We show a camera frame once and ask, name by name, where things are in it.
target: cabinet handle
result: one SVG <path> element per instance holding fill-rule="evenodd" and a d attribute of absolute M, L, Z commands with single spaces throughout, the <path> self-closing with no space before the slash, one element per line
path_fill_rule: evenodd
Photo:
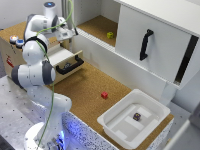
<path fill-rule="evenodd" d="M 56 66 L 56 71 L 58 71 L 58 73 L 60 73 L 62 75 L 65 75 L 84 63 L 84 61 L 81 58 L 79 58 L 78 55 L 75 56 L 75 60 L 77 61 L 77 63 L 75 63 L 74 65 L 67 67 L 65 69 L 60 69 L 59 66 Z"/>
<path fill-rule="evenodd" d="M 145 36 L 143 38 L 142 48 L 141 48 L 141 52 L 140 52 L 140 61 L 143 61 L 145 58 L 148 57 L 148 55 L 145 52 L 146 52 L 147 44 L 148 44 L 148 37 L 151 36 L 152 34 L 153 34 L 153 31 L 148 29 L 147 33 L 145 34 Z"/>

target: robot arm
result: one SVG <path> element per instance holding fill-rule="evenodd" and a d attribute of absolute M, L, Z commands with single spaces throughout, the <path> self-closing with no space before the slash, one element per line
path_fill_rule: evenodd
<path fill-rule="evenodd" d="M 73 37 L 74 33 L 72 30 L 68 30 L 67 23 L 63 24 L 62 27 L 52 28 L 63 23 L 64 21 L 64 18 L 56 15 L 56 5 L 53 2 L 47 2 L 44 4 L 44 16 L 29 15 L 24 32 L 25 45 L 23 46 L 22 53 L 27 64 L 15 66 L 11 73 L 15 84 L 26 89 L 31 100 L 47 108 L 46 122 L 34 140 L 39 141 L 43 136 L 45 127 L 47 127 L 41 140 L 40 147 L 46 147 L 44 149 L 48 150 L 50 148 L 47 143 L 56 139 L 57 135 L 59 135 L 63 130 L 61 119 L 62 113 L 70 110 L 72 102 L 70 98 L 55 93 L 54 102 L 52 103 L 52 91 L 44 85 L 52 84 L 55 80 L 56 73 L 50 62 L 43 61 L 44 52 L 42 48 L 47 53 L 48 40 L 45 37 L 45 34 L 47 33 L 55 34 L 58 41 Z M 36 35 L 38 31 L 48 28 L 52 29 L 46 30 L 38 36 Z"/>

